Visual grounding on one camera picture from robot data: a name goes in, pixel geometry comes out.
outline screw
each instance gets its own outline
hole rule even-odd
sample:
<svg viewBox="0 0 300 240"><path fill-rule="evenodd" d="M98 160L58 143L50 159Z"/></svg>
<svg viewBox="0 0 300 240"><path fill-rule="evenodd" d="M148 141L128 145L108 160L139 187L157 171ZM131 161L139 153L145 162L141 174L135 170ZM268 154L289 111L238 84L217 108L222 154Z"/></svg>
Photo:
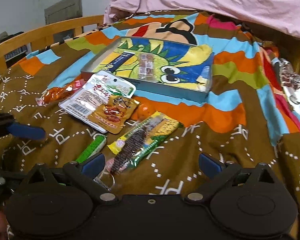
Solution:
<svg viewBox="0 0 300 240"><path fill-rule="evenodd" d="M148 203L149 203L149 204L155 204L155 202L156 202L156 201L155 201L154 199L148 199Z"/></svg>
<svg viewBox="0 0 300 240"><path fill-rule="evenodd" d="M0 177L0 185L6 184L6 180L3 177Z"/></svg>
<svg viewBox="0 0 300 240"><path fill-rule="evenodd" d="M203 196L200 193L190 193L188 196L188 199L193 200L193 201L198 201L202 200Z"/></svg>
<svg viewBox="0 0 300 240"><path fill-rule="evenodd" d="M103 193L100 195L100 199L103 201L113 201L115 199L115 195L112 193Z"/></svg>

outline wooden bed rail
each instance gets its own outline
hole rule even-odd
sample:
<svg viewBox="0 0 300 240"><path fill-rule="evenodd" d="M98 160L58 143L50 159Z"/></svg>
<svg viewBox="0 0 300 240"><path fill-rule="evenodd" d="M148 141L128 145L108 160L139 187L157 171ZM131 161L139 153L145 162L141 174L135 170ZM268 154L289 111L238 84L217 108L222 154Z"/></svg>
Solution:
<svg viewBox="0 0 300 240"><path fill-rule="evenodd" d="M103 23L103 15L93 15L81 18L70 19L57 22L40 28L22 33L3 43L0 43L0 75L7 70L4 55L14 49L30 43L32 51L43 49L44 47L54 43L53 35L55 33L74 29L74 36L82 33L82 27L92 24L101 25Z"/></svg>

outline cartoon eye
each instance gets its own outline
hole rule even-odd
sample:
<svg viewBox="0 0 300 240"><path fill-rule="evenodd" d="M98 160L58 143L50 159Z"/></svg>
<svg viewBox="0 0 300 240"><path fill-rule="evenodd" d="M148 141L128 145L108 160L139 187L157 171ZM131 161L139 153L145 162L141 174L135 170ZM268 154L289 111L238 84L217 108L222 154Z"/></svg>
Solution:
<svg viewBox="0 0 300 240"><path fill-rule="evenodd" d="M179 74L180 69L173 66L163 66L161 67L161 71L166 74Z"/></svg>
<svg viewBox="0 0 300 240"><path fill-rule="evenodd" d="M162 75L160 78L163 83L178 84L180 82L180 79L173 75Z"/></svg>

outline wooden bed frame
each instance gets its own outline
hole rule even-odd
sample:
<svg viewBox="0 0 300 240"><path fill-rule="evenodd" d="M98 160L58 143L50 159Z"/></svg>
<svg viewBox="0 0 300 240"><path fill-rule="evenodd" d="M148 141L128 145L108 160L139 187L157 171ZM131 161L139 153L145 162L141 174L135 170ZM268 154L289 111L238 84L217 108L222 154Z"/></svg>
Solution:
<svg viewBox="0 0 300 240"><path fill-rule="evenodd" d="M45 25L0 43L0 75L7 71L4 55L10 51L29 43L32 51L44 49L46 46L54 44L53 35L55 33L74 29L74 36L78 36L82 34L83 26L93 24L97 24L97 26L102 25L103 15L75 18Z"/></svg>
<svg viewBox="0 0 300 240"><path fill-rule="evenodd" d="M82 34L83 26L102 25L102 23L103 15L75 18L45 25L0 43L0 75L7 71L4 55L10 51L29 43L32 51L44 49L46 46L54 43L53 34L55 33L74 29L74 36L78 36ZM281 56L289 60L294 70L300 73L300 39L258 24L249 23L249 26L257 37L274 41L279 47Z"/></svg>

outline door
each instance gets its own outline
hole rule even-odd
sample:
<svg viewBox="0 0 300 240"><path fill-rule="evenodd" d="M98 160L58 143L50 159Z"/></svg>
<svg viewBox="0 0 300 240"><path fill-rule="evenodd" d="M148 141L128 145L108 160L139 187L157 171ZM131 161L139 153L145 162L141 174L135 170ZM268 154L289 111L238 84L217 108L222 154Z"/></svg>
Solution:
<svg viewBox="0 0 300 240"><path fill-rule="evenodd" d="M82 17L81 0L62 0L44 10L46 24ZM74 37L74 30L68 30L53 35L54 42Z"/></svg>

